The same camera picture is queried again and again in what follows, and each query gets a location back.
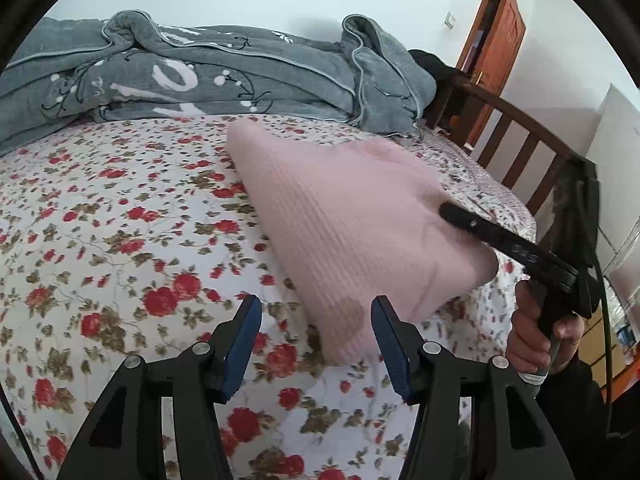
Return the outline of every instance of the finger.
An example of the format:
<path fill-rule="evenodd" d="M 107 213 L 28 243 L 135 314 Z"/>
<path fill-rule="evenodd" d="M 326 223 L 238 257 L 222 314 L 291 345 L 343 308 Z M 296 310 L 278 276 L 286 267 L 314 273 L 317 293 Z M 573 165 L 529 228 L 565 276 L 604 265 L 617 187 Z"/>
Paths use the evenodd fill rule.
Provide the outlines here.
<path fill-rule="evenodd" d="M 511 324 L 513 325 L 513 330 L 533 351 L 548 352 L 551 348 L 549 339 L 540 332 L 538 324 L 520 310 L 516 310 L 511 316 Z"/>
<path fill-rule="evenodd" d="M 517 334 L 511 332 L 507 341 L 507 348 L 527 363 L 537 368 L 546 368 L 551 362 L 551 357 L 545 352 L 535 352 L 518 337 Z"/>
<path fill-rule="evenodd" d="M 584 334 L 584 320 L 577 314 L 569 314 L 554 324 L 554 335 L 561 341 L 577 345 Z"/>
<path fill-rule="evenodd" d="M 540 307 L 531 293 L 531 288 L 527 280 L 521 280 L 516 283 L 516 304 L 518 305 L 518 310 L 522 311 L 531 319 L 538 319 L 540 317 Z"/>
<path fill-rule="evenodd" d="M 574 357 L 584 333 L 584 320 L 577 315 L 568 316 L 554 325 L 554 334 L 561 340 L 558 355 L 552 367 L 552 372 L 562 370 Z"/>
<path fill-rule="evenodd" d="M 513 367 L 519 371 L 521 374 L 533 374 L 538 371 L 538 367 L 536 365 L 532 365 L 531 363 L 527 363 L 524 359 L 519 358 L 516 354 L 510 351 L 507 348 L 507 351 L 504 355 L 509 362 L 513 365 Z"/>

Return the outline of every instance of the pink knit fabric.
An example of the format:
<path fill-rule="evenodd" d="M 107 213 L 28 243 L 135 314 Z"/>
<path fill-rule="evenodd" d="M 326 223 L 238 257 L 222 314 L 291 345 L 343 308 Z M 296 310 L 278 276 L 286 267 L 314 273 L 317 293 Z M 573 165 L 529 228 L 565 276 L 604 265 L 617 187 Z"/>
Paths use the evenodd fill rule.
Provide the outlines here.
<path fill-rule="evenodd" d="M 379 353 L 377 295 L 418 322 L 496 275 L 493 250 L 438 215 L 435 171 L 389 140 L 321 146 L 239 120 L 226 149 L 331 364 Z"/>

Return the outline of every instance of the white floral pattern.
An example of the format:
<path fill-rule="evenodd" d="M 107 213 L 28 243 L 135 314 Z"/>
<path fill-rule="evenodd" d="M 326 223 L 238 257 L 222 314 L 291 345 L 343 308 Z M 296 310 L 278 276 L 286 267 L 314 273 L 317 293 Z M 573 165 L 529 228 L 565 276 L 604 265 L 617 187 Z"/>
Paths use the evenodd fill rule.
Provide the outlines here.
<path fill-rule="evenodd" d="M 88 410 L 128 354 L 177 355 L 264 305 L 244 385 L 216 406 L 236 478 L 396 478 L 415 407 L 378 359 L 327 367 L 319 335 L 225 153 L 236 116 L 77 124 L 0 160 L 0 381 L 39 467 L 56 477 Z M 322 121 L 250 116 L 321 144 L 372 134 Z M 514 195 L 429 130 L 400 139 L 467 208 L 533 240 Z M 504 351 L 522 268 L 498 255 L 489 284 L 419 328 L 455 354 Z M 463 401 L 463 415 L 470 407 Z M 178 476 L 170 409 L 163 421 Z M 15 445 L 12 428 L 0 429 Z"/>

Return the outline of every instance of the wooden headboard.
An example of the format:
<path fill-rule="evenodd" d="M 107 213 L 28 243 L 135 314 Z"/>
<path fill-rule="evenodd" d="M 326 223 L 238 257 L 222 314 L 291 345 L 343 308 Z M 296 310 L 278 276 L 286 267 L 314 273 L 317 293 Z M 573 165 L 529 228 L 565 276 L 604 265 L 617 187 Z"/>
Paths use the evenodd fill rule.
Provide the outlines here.
<path fill-rule="evenodd" d="M 513 186 L 518 181 L 539 142 L 546 144 L 556 154 L 548 170 L 546 170 L 545 176 L 527 202 L 529 211 L 531 211 L 532 214 L 537 213 L 553 189 L 554 179 L 562 163 L 570 158 L 574 154 L 574 151 L 534 118 L 481 86 L 471 83 L 462 76 L 454 76 L 445 88 L 438 90 L 436 99 L 426 114 L 428 127 L 435 128 L 437 126 L 444 108 L 455 89 L 463 91 L 468 95 L 460 118 L 456 126 L 449 133 L 449 139 L 461 148 L 465 145 L 471 128 L 474 126 L 478 114 L 484 106 L 489 106 L 492 109 L 502 112 L 500 120 L 495 125 L 489 141 L 478 158 L 478 164 L 483 168 L 486 168 L 492 160 L 513 121 L 529 132 L 518 155 L 516 155 L 516 158 L 511 163 L 507 174 L 502 180 L 504 186 L 513 189 Z"/>

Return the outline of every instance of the gray comforter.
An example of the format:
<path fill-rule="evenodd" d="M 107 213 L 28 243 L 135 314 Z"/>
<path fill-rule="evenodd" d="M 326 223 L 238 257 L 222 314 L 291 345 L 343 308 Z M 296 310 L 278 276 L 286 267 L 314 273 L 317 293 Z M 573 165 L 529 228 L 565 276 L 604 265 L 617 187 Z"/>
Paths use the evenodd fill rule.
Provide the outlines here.
<path fill-rule="evenodd" d="M 290 114 L 408 132 L 434 79 L 365 16 L 339 43 L 238 26 L 163 27 L 139 10 L 110 20 L 44 18 L 0 77 L 0 153 L 97 121 Z"/>

